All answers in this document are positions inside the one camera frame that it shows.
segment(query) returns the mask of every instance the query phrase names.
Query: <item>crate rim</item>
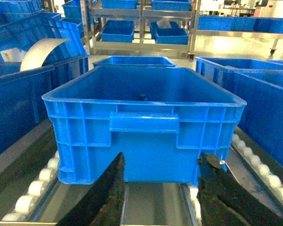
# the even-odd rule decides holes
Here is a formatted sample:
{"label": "crate rim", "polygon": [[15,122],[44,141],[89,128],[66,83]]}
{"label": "crate rim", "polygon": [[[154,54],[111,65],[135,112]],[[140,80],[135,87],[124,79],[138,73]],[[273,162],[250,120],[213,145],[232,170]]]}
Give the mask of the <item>crate rim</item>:
{"label": "crate rim", "polygon": [[[222,67],[223,69],[225,68],[225,66],[217,64],[215,62],[212,62],[208,59],[236,59],[236,60],[256,60],[256,61],[261,61],[261,62],[267,62],[267,63],[272,63],[275,65],[281,65],[283,66],[283,64],[280,63],[276,63],[276,62],[271,62],[271,61],[264,61],[264,60],[258,60],[258,59],[245,59],[245,58],[224,58],[224,57],[195,57],[196,61],[199,62],[204,62],[204,63],[209,63],[211,65],[216,65],[218,67]],[[258,71],[283,71],[283,70],[275,70],[275,69],[250,69],[250,68],[225,68],[227,71],[229,72],[234,72],[234,73],[243,73],[243,71],[251,71],[251,72],[258,72]]]}
{"label": "crate rim", "polygon": [[[19,71],[19,72],[15,72],[15,73],[11,73],[11,74],[2,75],[2,76],[0,76],[0,80],[6,79],[8,77],[10,77],[13,81],[14,80],[26,79],[26,78],[29,78],[29,77],[34,77],[34,76],[38,75],[39,73],[50,72],[54,69],[55,69],[54,65],[46,65],[46,66],[31,69],[31,70],[27,70],[27,71],[22,71],[22,72]],[[34,70],[38,71],[38,73],[23,76],[24,73],[30,73],[31,71],[34,71]]]}
{"label": "crate rim", "polygon": [[[113,104],[113,105],[151,105],[151,106],[215,106],[215,107],[239,107],[239,106],[246,106],[247,103],[245,100],[242,98],[238,97],[237,95],[227,91],[226,89],[218,86],[217,84],[213,83],[212,81],[209,81],[207,78],[201,76],[199,73],[195,72],[194,70],[190,68],[185,68],[185,67],[154,67],[154,66],[149,66],[149,68],[171,68],[173,70],[177,69],[185,69],[188,71],[191,71],[193,74],[197,75],[200,79],[208,82],[210,85],[215,86],[218,89],[221,89],[223,92],[226,94],[230,95],[232,100],[235,101],[234,103],[216,103],[216,102],[211,102],[211,103],[205,103],[205,102],[159,102],[159,101],[119,101],[119,100],[98,100],[98,99],[81,99],[81,98],[58,98],[58,97],[53,97],[52,95],[64,88],[70,87],[73,84],[75,84],[77,81],[84,79],[85,77],[89,76],[92,72],[96,70],[100,70],[102,67],[124,67],[121,65],[101,65],[97,66],[88,72],[82,74],[81,76],[57,87],[54,90],[49,91],[48,93],[42,95],[42,99],[44,101],[49,101],[49,102],[63,102],[63,103],[88,103],[88,104]],[[139,66],[126,66],[126,67],[131,67],[131,68],[138,68]]]}
{"label": "crate rim", "polygon": [[[247,71],[247,72],[265,72],[265,71],[266,71],[266,70]],[[283,90],[283,87],[282,87],[282,86],[278,86],[278,85],[273,84],[273,83],[270,83],[270,82],[268,82],[268,81],[264,81],[264,80],[261,80],[261,79],[257,79],[257,78],[255,78],[255,77],[253,77],[253,76],[248,75],[248,74],[244,74],[243,72],[238,72],[238,73],[235,73],[235,74],[238,74],[238,75],[240,75],[240,76],[244,76],[244,77],[246,77],[246,78],[249,78],[249,79],[252,79],[252,80],[256,80],[256,81],[259,81],[259,82],[264,83],[264,84],[266,84],[266,85],[270,85],[270,86],[273,86],[273,87],[275,87],[275,88],[277,88],[277,89]]]}
{"label": "crate rim", "polygon": [[[92,64],[94,65],[94,64],[98,64],[98,63],[100,63],[101,61],[103,61],[103,60],[107,60],[107,59],[110,59],[110,58],[112,58],[112,57],[131,57],[131,58],[135,58],[135,57],[148,57],[148,56],[108,56],[107,58],[105,58],[105,59],[101,59],[101,60],[98,60],[98,61],[96,61],[96,62],[93,62]],[[176,66],[177,64],[175,64],[172,60],[170,60],[168,57],[166,57],[166,56],[149,56],[149,57],[157,57],[157,58],[164,58],[164,59],[166,59],[166,60],[168,60],[169,62],[170,62],[170,64],[171,65],[174,65],[174,66]],[[142,65],[142,64],[120,64],[120,65],[124,65],[124,66],[138,66],[138,65]],[[143,65],[143,66],[155,66],[155,64],[147,64],[147,65]]]}

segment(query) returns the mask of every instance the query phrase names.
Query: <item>floor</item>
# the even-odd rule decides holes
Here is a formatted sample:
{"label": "floor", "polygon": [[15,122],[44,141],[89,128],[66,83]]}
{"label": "floor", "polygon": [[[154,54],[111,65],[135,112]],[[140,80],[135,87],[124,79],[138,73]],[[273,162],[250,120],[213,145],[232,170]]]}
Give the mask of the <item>floor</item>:
{"label": "floor", "polygon": [[[273,46],[272,39],[249,39],[229,37],[198,36],[196,39],[196,57],[230,57],[230,58],[253,58],[259,60],[283,59],[283,40],[279,40],[277,50],[270,56],[270,48]],[[104,59],[108,56],[95,55],[89,58],[89,68],[93,68],[92,62]],[[179,67],[195,69],[195,61],[174,59],[173,62]]]}

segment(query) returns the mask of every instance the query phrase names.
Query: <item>roller conveyor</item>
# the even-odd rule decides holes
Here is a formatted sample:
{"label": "roller conveyor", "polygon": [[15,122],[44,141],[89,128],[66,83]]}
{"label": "roller conveyor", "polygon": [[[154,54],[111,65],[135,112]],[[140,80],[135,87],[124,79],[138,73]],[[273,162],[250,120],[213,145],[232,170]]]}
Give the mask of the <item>roller conveyor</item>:
{"label": "roller conveyor", "polygon": [[[235,133],[256,151],[265,164],[271,165],[271,171],[278,174],[283,182],[283,172],[279,166],[262,156],[260,148],[241,130],[237,128]],[[18,198],[27,193],[30,183],[36,180],[48,160],[55,156],[56,149],[51,123],[46,120],[0,156],[0,226],[55,225],[90,189],[91,186],[62,184],[55,174],[48,189],[23,222],[1,221],[12,212]],[[283,217],[283,203],[262,182],[235,145],[231,147],[226,164],[248,192]],[[198,225],[188,184],[127,183],[125,197],[122,225]]]}

